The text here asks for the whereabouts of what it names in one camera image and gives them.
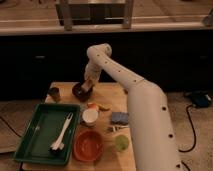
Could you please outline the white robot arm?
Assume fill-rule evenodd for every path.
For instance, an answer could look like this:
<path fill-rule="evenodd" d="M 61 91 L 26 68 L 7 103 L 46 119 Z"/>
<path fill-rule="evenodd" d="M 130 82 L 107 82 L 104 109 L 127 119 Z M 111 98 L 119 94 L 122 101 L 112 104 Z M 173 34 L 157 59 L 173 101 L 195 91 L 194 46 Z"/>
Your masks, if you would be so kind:
<path fill-rule="evenodd" d="M 127 91 L 127 110 L 136 171 L 183 171 L 162 89 L 111 59 L 109 44 L 90 46 L 85 79 L 92 85 L 104 70 Z"/>

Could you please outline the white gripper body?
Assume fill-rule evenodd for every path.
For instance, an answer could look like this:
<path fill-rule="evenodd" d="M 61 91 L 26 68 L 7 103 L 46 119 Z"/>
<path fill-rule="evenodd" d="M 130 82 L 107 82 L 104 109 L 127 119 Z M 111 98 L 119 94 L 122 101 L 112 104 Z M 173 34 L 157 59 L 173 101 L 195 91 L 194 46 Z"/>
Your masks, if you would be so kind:
<path fill-rule="evenodd" d="M 93 62 L 89 62 L 85 67 L 84 79 L 86 81 L 91 81 L 93 84 L 96 84 L 101 75 L 101 68 L 94 64 Z"/>

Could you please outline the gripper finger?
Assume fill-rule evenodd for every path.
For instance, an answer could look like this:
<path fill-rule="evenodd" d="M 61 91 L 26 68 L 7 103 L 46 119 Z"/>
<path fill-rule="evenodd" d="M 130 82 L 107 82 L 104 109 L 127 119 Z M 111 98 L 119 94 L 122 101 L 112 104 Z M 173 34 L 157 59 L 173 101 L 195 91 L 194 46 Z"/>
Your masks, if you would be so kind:
<path fill-rule="evenodd" d="M 91 80 L 86 80 L 82 85 L 81 88 L 84 92 L 88 92 L 93 87 L 93 83 Z"/>

